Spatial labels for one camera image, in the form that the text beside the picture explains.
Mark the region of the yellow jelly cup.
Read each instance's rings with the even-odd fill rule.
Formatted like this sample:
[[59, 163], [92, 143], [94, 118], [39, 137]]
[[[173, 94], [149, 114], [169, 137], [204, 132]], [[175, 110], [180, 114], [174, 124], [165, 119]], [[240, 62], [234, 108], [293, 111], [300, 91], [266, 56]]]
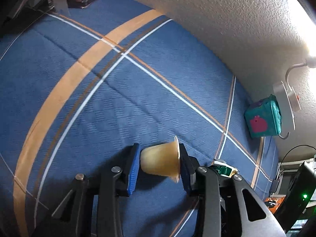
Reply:
[[143, 149], [140, 154], [140, 166], [146, 174], [169, 177], [178, 183], [181, 165], [177, 136], [169, 143]]

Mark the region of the orange instant noodle cup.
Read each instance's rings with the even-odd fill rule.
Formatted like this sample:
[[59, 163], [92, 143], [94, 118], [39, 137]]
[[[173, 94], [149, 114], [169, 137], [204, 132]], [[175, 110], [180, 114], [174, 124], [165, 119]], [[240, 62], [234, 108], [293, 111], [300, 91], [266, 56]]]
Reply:
[[284, 201], [285, 196], [283, 197], [268, 197], [265, 199], [264, 203], [267, 206], [267, 208], [269, 209], [269, 211], [274, 214], [277, 209], [279, 208], [279, 206], [282, 204], [282, 202]]

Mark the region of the black power adapter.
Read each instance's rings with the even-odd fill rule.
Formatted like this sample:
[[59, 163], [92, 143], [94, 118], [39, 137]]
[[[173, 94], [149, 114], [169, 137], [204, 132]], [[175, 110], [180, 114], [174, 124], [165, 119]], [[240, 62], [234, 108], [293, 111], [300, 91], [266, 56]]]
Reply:
[[275, 193], [276, 191], [277, 191], [277, 188], [278, 188], [278, 185], [279, 185], [279, 180], [278, 179], [274, 179], [273, 181], [272, 181], [272, 184], [271, 184], [271, 187], [270, 187], [270, 189], [269, 189], [269, 192], [270, 193]]

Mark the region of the green white cracker packet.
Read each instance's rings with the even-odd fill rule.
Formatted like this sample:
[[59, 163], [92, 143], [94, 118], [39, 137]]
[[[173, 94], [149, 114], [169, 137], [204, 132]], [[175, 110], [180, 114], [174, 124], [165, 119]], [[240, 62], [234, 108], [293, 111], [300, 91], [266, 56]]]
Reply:
[[228, 165], [222, 159], [215, 159], [212, 168], [221, 176], [231, 178], [235, 174], [239, 174], [237, 168]]

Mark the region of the teal box with pink hearts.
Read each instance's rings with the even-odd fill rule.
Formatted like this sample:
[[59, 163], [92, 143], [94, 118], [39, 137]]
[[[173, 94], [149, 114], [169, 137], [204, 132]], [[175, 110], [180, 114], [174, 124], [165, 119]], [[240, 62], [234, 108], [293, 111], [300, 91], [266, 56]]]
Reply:
[[282, 116], [275, 95], [252, 103], [244, 112], [250, 136], [277, 136], [282, 131]]

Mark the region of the white power strip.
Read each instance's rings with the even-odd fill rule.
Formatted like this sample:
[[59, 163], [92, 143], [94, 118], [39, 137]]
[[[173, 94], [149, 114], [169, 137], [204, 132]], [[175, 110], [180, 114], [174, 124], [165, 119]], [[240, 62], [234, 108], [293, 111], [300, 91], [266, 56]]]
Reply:
[[273, 84], [273, 91], [282, 117], [282, 133], [292, 132], [296, 129], [295, 113], [301, 110], [299, 98], [294, 88], [282, 81]]

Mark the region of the blue plaid tablecloth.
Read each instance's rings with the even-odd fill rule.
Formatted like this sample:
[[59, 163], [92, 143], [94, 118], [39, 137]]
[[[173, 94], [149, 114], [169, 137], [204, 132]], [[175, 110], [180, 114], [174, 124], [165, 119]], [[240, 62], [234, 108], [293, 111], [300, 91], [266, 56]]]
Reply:
[[30, 236], [78, 173], [175, 137], [201, 164], [237, 167], [260, 198], [278, 150], [250, 138], [251, 99], [181, 25], [134, 0], [68, 17], [27, 10], [1, 28], [1, 230]]

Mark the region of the white gooseneck lamp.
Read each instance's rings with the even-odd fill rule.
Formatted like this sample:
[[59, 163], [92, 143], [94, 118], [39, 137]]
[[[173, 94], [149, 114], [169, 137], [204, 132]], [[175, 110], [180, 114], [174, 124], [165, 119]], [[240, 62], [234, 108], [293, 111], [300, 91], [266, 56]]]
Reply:
[[287, 88], [291, 89], [291, 86], [289, 84], [289, 74], [293, 69], [298, 69], [298, 68], [302, 68], [302, 67], [309, 67], [311, 69], [316, 68], [316, 58], [315, 56], [308, 56], [305, 59], [305, 62], [303, 63], [299, 63], [299, 64], [294, 64], [291, 67], [289, 67], [285, 73], [285, 81], [286, 81], [286, 85]]

